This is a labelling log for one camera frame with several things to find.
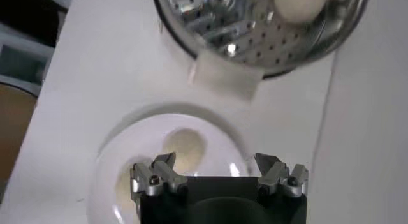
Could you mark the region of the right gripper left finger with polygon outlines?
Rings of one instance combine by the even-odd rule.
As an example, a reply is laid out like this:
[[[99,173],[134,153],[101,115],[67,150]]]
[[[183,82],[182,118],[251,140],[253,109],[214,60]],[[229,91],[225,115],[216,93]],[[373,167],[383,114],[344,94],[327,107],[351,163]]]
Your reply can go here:
[[[135,163],[130,168],[130,197],[136,202],[146,195],[158,197],[167,189],[170,193],[185,196],[188,193],[186,176],[179,175],[173,170],[176,153],[166,153],[157,156],[150,166]]]

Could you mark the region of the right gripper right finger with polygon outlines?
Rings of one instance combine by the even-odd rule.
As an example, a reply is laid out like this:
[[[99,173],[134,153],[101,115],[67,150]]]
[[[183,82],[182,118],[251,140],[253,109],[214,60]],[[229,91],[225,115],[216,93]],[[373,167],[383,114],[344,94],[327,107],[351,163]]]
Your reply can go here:
[[[258,178],[258,191],[263,196],[271,196],[278,191],[289,198],[307,195],[309,171],[305,165],[296,164],[292,170],[278,157],[263,153],[254,156],[261,172]]]

